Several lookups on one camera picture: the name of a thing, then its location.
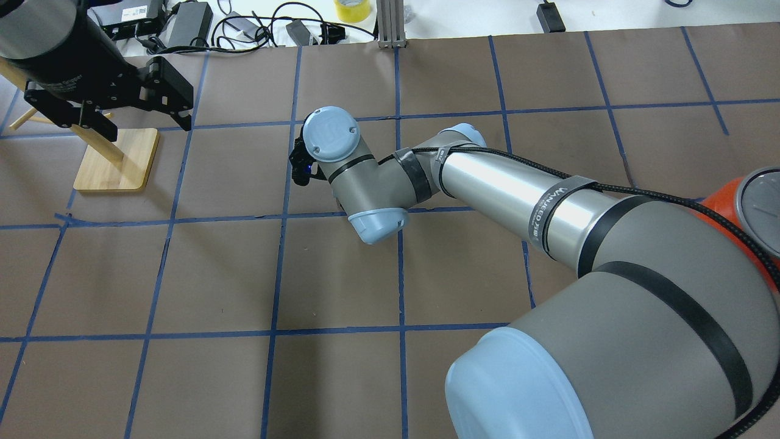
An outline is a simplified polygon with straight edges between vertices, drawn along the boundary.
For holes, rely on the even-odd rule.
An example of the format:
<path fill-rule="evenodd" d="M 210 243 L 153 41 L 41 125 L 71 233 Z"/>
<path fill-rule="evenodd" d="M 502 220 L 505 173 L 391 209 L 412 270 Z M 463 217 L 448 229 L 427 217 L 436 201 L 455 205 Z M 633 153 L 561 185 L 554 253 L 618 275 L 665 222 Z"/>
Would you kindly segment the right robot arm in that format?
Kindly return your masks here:
<path fill-rule="evenodd" d="M 443 193 L 576 273 L 448 368 L 459 438 L 737 438 L 778 403 L 778 267 L 721 212 L 489 148 L 468 123 L 378 160 L 334 106 L 289 161 L 367 244 Z"/>

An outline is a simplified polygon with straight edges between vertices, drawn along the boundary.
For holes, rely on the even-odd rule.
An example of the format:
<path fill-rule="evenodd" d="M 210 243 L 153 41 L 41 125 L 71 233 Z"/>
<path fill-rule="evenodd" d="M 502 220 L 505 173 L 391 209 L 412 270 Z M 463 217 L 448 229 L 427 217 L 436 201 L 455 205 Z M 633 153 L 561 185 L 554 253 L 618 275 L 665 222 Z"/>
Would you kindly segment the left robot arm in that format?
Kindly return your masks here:
<path fill-rule="evenodd" d="M 106 110 L 133 107 L 191 130 L 193 86 L 167 59 L 139 68 L 87 14 L 84 1 L 3 1 L 2 59 L 22 72 L 23 97 L 59 127 L 119 130 Z"/>

